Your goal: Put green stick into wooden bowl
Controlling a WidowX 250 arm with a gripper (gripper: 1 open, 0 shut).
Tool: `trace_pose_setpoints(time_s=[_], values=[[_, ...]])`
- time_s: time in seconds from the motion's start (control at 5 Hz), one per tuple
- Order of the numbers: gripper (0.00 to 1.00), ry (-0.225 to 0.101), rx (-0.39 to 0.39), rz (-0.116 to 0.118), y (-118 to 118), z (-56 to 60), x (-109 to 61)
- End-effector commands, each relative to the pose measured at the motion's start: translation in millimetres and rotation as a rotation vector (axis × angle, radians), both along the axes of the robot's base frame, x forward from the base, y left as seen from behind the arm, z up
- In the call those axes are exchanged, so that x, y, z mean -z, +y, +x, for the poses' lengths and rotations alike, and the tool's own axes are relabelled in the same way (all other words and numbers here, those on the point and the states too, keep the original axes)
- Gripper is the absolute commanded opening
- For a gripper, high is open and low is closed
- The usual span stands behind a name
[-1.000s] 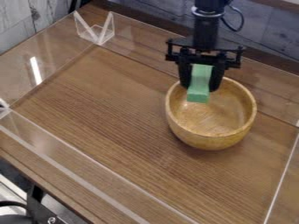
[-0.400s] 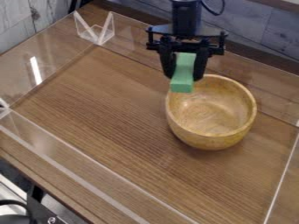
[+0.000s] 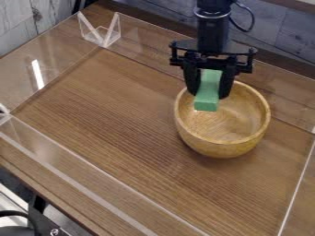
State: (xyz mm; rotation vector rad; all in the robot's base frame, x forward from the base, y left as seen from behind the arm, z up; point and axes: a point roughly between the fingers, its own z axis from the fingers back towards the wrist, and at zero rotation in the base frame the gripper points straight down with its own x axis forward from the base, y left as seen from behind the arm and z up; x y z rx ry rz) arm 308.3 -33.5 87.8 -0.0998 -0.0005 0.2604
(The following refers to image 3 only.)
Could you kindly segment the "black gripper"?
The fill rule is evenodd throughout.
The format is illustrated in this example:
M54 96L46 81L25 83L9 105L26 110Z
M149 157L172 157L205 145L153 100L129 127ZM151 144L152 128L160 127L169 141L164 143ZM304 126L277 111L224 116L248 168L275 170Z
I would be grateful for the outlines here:
M236 41L228 41L221 52L200 51L197 40L179 40L168 44L171 50L169 64L183 69L188 92L197 94L200 86L200 69L221 70L219 99L224 99L232 88L235 75L251 74L257 49Z

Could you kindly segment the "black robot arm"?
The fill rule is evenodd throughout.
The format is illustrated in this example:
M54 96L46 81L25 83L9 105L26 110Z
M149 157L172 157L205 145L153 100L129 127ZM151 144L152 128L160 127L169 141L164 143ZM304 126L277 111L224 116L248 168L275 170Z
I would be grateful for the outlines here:
M243 28L231 16L236 5L251 16L251 23ZM256 18L248 6L239 0L196 0L196 37L191 40L172 41L169 64L183 71L188 92L196 96L204 69L221 72L219 78L219 99L224 99L232 89L235 77L253 71L253 58L257 49L241 46L228 38L229 25L241 32L253 29Z

